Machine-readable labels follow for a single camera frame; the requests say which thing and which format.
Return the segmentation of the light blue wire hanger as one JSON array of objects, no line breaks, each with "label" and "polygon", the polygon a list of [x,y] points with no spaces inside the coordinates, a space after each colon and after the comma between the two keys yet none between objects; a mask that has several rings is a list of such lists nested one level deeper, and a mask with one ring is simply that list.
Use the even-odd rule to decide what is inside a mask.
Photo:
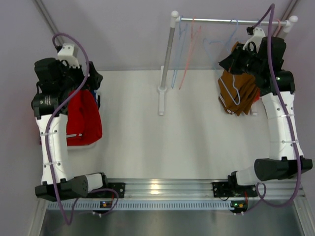
[{"label": "light blue wire hanger", "polygon": [[173,77],[172,77],[172,83],[171,83],[171,88],[173,89],[175,87],[176,79],[177,79],[177,74],[180,66],[180,61],[181,61],[181,56],[183,53],[183,48],[185,44],[185,39],[186,39],[186,34],[188,31],[188,24],[186,23],[184,28],[182,29],[182,16],[179,17],[179,34],[178,34],[178,42],[177,42],[177,47],[175,51],[175,67],[173,70]]}]

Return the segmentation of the blue white patterned shorts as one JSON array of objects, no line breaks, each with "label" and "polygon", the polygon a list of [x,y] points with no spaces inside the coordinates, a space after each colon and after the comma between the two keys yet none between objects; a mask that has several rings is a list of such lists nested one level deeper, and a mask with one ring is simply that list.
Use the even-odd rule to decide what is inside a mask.
[{"label": "blue white patterned shorts", "polygon": [[100,109],[100,102],[101,102],[100,93],[98,93],[97,90],[91,90],[90,93],[92,94],[95,100],[95,103],[97,104],[98,109]]}]

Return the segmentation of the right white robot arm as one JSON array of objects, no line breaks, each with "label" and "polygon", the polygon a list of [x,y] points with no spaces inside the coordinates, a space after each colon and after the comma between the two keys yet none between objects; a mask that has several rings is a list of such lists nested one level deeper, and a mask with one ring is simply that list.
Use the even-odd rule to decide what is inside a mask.
[{"label": "right white robot arm", "polygon": [[254,76],[268,119],[270,151],[267,158],[254,161],[252,167],[231,173],[239,186],[297,177],[313,168],[306,159],[296,134],[294,117],[295,83],[293,74],[284,70],[284,39],[267,37],[260,44],[237,43],[231,54],[219,62],[232,75]]}]

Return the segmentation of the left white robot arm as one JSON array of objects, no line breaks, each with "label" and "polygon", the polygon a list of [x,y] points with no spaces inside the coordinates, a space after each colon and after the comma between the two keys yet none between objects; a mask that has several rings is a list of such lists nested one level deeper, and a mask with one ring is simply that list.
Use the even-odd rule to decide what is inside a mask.
[{"label": "left white robot arm", "polygon": [[35,187],[38,198],[52,202],[91,197],[91,192],[108,186],[102,172],[75,176],[68,157],[70,146],[87,146],[102,137],[99,89],[103,77],[89,62],[88,77],[81,66],[45,58],[34,64],[38,77],[31,102],[39,128],[43,174]]}]

